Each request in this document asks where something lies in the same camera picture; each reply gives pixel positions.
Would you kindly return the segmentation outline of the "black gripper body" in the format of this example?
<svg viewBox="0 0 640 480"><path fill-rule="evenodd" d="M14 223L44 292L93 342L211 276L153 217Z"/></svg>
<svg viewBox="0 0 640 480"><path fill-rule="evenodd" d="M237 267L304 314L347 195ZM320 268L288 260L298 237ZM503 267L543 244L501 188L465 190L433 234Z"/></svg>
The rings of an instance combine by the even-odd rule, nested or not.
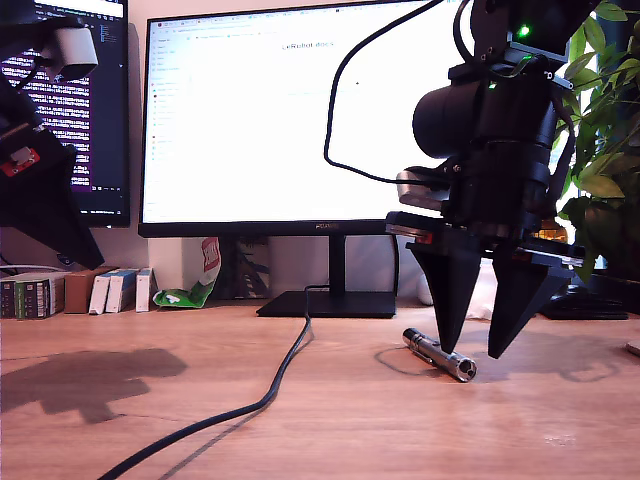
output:
<svg viewBox="0 0 640 480"><path fill-rule="evenodd" d="M438 215L391 212L385 220L388 232L426 244L445 232L466 234L478 240L481 260L497 254L540 254L558 258L562 265L583 264L583 248L534 236L554 211L547 146L456 142L425 143L421 148L441 162L402 171L397 177L399 200Z"/></svg>

